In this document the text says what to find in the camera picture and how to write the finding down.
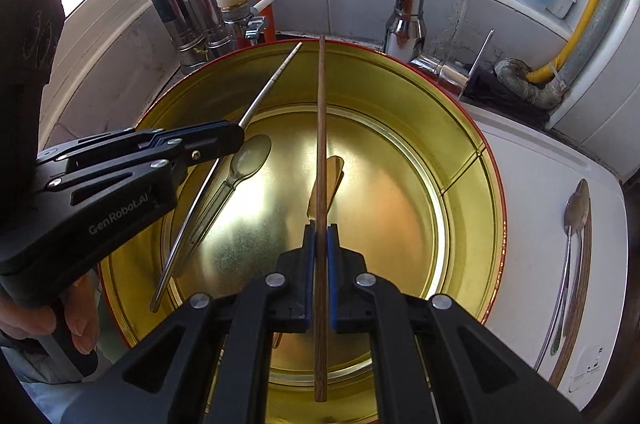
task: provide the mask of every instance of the gold metal tin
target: gold metal tin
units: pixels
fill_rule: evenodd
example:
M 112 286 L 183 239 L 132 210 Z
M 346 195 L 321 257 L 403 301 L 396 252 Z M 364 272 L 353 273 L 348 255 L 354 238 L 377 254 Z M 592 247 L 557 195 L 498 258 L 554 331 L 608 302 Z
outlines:
M 156 102 L 138 127 L 236 119 L 294 43 L 235 52 L 201 68 Z M 195 292 L 238 292 L 299 247 L 316 172 L 318 45 L 307 42 L 246 131 L 265 133 L 265 165 L 242 182 L 156 314 L 162 263 L 210 165 L 192 168 L 178 207 L 101 264 L 104 292 L 130 346 Z M 327 43 L 328 152 L 344 159 L 329 213 L 340 244 L 402 292 L 445 292 L 484 322 L 506 243 L 500 179 L 478 128 L 433 83 L 378 52 Z M 210 194 L 226 178 L 228 160 Z M 271 358 L 268 422 L 370 422 L 376 402 L 366 336 L 332 334 L 329 402 L 313 402 L 310 334 L 284 335 Z

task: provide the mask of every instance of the silver screw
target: silver screw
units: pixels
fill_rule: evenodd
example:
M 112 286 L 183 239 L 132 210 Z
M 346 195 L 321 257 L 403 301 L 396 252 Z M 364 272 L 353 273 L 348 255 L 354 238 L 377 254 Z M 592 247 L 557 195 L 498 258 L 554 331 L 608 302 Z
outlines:
M 162 166 L 166 166 L 169 163 L 167 159 L 154 160 L 151 163 L 152 168 L 161 168 Z
M 284 285 L 286 278 L 279 272 L 272 272 L 264 279 L 269 287 L 280 287 Z
M 209 296 L 203 294 L 202 292 L 194 294 L 193 296 L 191 296 L 189 303 L 195 309 L 203 309 L 209 304 Z
M 452 305 L 451 298 L 445 294 L 438 294 L 433 297 L 431 304 L 438 310 L 449 310 Z
M 361 287 L 373 287 L 376 284 L 376 277 L 368 272 L 363 272 L 356 276 L 356 283 Z

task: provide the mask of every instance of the yellow gas hose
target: yellow gas hose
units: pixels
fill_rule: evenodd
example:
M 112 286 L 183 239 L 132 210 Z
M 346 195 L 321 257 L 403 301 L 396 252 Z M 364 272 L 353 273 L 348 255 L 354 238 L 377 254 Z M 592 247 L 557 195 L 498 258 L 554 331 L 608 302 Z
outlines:
M 591 17 L 593 16 L 593 13 L 595 12 L 596 7 L 599 3 L 600 0 L 589 0 L 587 2 L 587 6 L 584 8 L 582 16 L 580 16 L 580 21 L 575 27 L 574 34 L 569 38 L 569 41 L 566 43 L 564 48 L 562 48 L 555 59 L 546 64 L 544 67 L 527 74 L 527 81 L 529 81 L 529 83 L 546 83 L 555 75 L 553 68 L 555 68 L 556 70 L 560 70 L 560 68 L 562 68 L 562 66 L 566 63 L 569 54 L 574 51 L 575 46 L 578 44 L 578 41 L 580 41 L 580 38 L 584 34 L 584 31 L 587 29 L 587 25 L 591 21 Z

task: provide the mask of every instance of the finger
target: finger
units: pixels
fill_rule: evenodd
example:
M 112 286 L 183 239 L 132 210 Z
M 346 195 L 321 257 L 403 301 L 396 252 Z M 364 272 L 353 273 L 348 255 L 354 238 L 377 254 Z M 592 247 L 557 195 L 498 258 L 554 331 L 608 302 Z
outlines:
M 0 322 L 34 336 L 45 336 L 56 329 L 56 316 L 50 307 L 24 309 L 6 296 L 0 296 Z
M 89 321 L 98 317 L 95 306 L 95 289 L 87 274 L 71 287 L 65 302 L 65 321 L 72 334 L 82 336 Z
M 28 333 L 21 328 L 12 327 L 11 325 L 5 325 L 0 323 L 0 330 L 2 330 L 9 337 L 14 339 L 23 340 L 29 337 Z
M 87 323 L 84 333 L 81 336 L 72 335 L 71 339 L 73 340 L 75 347 L 78 349 L 78 352 L 87 355 L 95 348 L 99 334 L 100 323 L 96 317 L 95 319 L 92 318 Z

